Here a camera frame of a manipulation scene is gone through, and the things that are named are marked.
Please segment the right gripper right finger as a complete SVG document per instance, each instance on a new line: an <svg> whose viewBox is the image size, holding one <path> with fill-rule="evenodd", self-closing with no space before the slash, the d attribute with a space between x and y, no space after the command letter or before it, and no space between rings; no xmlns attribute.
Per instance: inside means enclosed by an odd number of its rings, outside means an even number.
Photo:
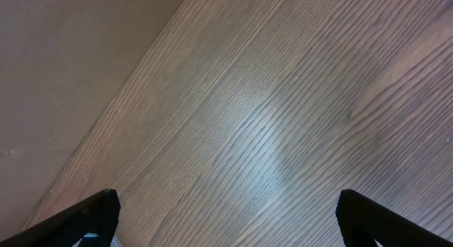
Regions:
<svg viewBox="0 0 453 247"><path fill-rule="evenodd" d="M452 242L414 224L358 192L340 192L336 218L343 241L356 246L446 246Z"/></svg>

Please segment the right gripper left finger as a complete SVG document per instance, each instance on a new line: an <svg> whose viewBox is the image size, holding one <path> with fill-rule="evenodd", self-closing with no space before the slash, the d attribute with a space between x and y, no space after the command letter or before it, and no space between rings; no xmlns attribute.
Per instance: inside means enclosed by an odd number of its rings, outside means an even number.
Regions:
<svg viewBox="0 0 453 247"><path fill-rule="evenodd" d="M118 226L120 208L116 190L105 189L3 240L1 247L109 247Z"/></svg>

